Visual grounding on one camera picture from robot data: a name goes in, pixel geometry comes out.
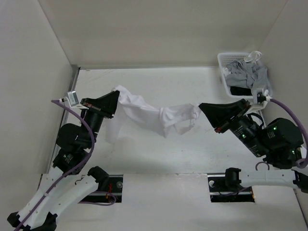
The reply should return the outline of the white tank top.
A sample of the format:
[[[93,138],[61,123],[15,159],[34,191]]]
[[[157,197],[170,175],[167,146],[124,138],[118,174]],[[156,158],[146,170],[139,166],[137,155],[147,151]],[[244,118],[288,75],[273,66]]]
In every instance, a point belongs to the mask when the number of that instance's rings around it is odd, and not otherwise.
[[[179,135],[190,131],[201,114],[198,103],[156,108],[147,104],[142,96],[131,94],[121,85],[112,89],[112,92],[115,91],[119,92],[117,109],[114,117],[106,122],[105,140],[109,143],[117,140],[128,118],[141,128],[166,138],[172,130]]]

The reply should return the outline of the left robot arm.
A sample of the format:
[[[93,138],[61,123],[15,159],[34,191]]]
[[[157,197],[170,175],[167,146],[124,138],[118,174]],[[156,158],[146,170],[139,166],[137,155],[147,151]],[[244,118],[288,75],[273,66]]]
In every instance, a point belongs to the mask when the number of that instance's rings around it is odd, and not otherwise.
[[[79,101],[71,91],[53,101],[79,119],[81,125],[66,123],[60,128],[56,140],[60,150],[46,180],[23,209],[7,218],[16,231],[53,231],[60,215],[70,206],[84,203],[83,199],[91,193],[106,190],[109,174],[95,166],[71,190],[64,192],[70,177],[78,175],[90,159],[103,120],[114,117],[119,95],[114,90],[96,99]]]

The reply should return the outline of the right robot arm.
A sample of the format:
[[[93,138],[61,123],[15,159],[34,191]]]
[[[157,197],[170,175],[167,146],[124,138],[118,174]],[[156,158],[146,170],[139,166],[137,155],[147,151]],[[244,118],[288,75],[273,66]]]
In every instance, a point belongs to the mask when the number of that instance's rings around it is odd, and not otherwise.
[[[275,170],[244,172],[230,167],[225,170],[221,184],[232,192],[239,192],[251,186],[285,186],[308,191],[308,177],[298,169],[307,166],[307,159],[302,158],[300,147],[308,136],[302,125],[286,118],[277,118],[266,127],[258,125],[248,112],[249,101],[241,99],[229,104],[201,103],[205,114],[216,133],[231,131],[241,143],[257,158],[275,167]]]

